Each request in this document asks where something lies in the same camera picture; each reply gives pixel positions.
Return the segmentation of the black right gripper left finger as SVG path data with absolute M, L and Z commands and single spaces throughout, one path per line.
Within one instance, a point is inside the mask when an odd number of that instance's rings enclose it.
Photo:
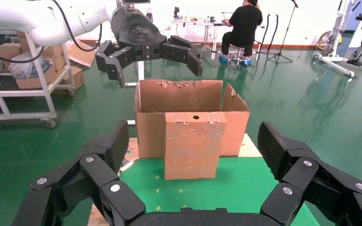
M 61 226 L 78 203 L 91 199 L 111 226 L 128 226 L 146 212 L 143 201 L 119 178 L 129 127 L 121 120 L 106 135 L 89 140 L 72 160 L 30 185 L 15 226 Z

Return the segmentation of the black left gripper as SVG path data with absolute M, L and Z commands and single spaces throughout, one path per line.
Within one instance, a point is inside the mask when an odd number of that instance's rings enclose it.
M 125 87 L 123 69 L 135 61 L 163 58 L 183 63 L 196 77 L 201 76 L 203 63 L 196 44 L 175 35 L 167 40 L 139 10 L 120 7 L 110 24 L 117 45 L 103 42 L 95 59 L 98 69 L 107 73 L 109 80 L 118 81 L 121 88 Z

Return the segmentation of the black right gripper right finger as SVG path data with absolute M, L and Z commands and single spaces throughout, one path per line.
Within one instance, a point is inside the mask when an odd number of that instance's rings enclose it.
M 309 202 L 337 226 L 362 226 L 362 180 L 322 161 L 302 141 L 280 134 L 262 122 L 258 150 L 278 184 L 260 213 L 289 226 L 304 202 Z

